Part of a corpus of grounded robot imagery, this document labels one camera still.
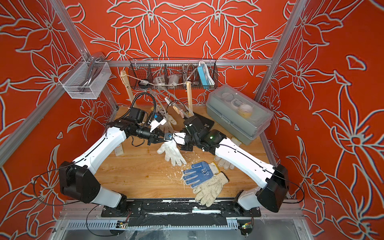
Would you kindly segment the white cotton glove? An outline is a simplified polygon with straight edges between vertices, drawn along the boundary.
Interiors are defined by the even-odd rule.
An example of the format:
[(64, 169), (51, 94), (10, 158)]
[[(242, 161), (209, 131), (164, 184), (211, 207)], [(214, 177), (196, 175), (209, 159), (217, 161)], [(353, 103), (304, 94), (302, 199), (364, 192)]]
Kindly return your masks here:
[(171, 162), (172, 166), (184, 166), (187, 164), (175, 141), (164, 142), (157, 150), (157, 153), (159, 155), (165, 154), (165, 161)]
[(164, 116), (166, 123), (162, 125), (162, 130), (165, 133), (174, 133), (174, 127), (173, 125), (177, 125), (177, 121), (167, 112), (161, 111), (162, 115)]

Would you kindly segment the grey clip hanger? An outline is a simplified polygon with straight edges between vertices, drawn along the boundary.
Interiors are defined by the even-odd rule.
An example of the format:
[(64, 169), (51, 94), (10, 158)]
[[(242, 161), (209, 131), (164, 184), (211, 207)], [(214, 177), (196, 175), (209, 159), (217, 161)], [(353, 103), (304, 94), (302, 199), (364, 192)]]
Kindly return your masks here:
[(170, 93), (168, 90), (165, 90), (163, 92), (160, 90), (149, 90), (149, 93), (155, 97), (155, 100), (159, 104), (162, 111), (168, 112), (169, 110), (173, 110), (175, 112), (175, 110), (173, 109), (173, 106), (176, 105), (185, 112), (184, 119), (190, 118), (190, 117), (187, 117), (187, 110), (185, 108), (188, 106), (185, 103), (183, 103), (180, 99), (178, 99), (174, 94)]

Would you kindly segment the wooden drying rack stand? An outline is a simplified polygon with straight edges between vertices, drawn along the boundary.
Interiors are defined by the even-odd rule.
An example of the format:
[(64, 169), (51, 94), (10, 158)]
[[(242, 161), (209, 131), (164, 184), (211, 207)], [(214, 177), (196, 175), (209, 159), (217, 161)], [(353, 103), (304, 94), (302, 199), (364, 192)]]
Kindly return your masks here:
[[(128, 96), (129, 96), (129, 99), (131, 101), (131, 104), (133, 106), (135, 106), (135, 104), (133, 103), (134, 95), (133, 95), (132, 88), (131, 88), (131, 85), (130, 85), (129, 77), (134, 78), (132, 76), (129, 76), (124, 70), (122, 70), (120, 72), (120, 78), (122, 80), (123, 85), (126, 88), (126, 91), (127, 91)], [(192, 83), (190, 81), (186, 81), (184, 83), (184, 85), (187, 88), (186, 92), (187, 92), (187, 97), (188, 97), (188, 107), (185, 107), (185, 108), (187, 110), (187, 117), (191, 117), (191, 116), (194, 115), (194, 112), (193, 112), (193, 98), (192, 98)]]

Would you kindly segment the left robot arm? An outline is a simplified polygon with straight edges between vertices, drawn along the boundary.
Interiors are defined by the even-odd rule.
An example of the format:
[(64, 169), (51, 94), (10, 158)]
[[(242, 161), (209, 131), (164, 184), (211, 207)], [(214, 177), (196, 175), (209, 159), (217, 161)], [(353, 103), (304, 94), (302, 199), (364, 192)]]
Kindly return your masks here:
[(59, 167), (60, 192), (82, 203), (93, 203), (125, 213), (127, 197), (101, 186), (95, 177), (101, 164), (118, 145), (129, 137), (148, 141), (148, 145), (163, 143), (164, 132), (158, 126), (166, 118), (153, 112), (144, 123), (146, 112), (131, 107), (123, 116), (108, 123), (105, 134), (82, 155), (72, 162), (63, 162)]

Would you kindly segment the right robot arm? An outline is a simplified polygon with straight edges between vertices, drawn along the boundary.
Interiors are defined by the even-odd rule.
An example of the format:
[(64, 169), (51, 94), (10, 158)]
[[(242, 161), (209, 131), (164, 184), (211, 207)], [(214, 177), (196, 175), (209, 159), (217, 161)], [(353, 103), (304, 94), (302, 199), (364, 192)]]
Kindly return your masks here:
[(204, 124), (197, 116), (184, 121), (184, 128), (174, 134), (174, 140), (186, 147), (197, 147), (204, 152), (222, 158), (248, 175), (256, 184), (255, 189), (243, 191), (237, 204), (244, 210), (256, 207), (277, 213), (282, 204), (289, 204), (286, 195), (289, 190), (288, 170), (283, 165), (273, 166), (252, 156), (238, 147), (230, 138), (211, 126)]

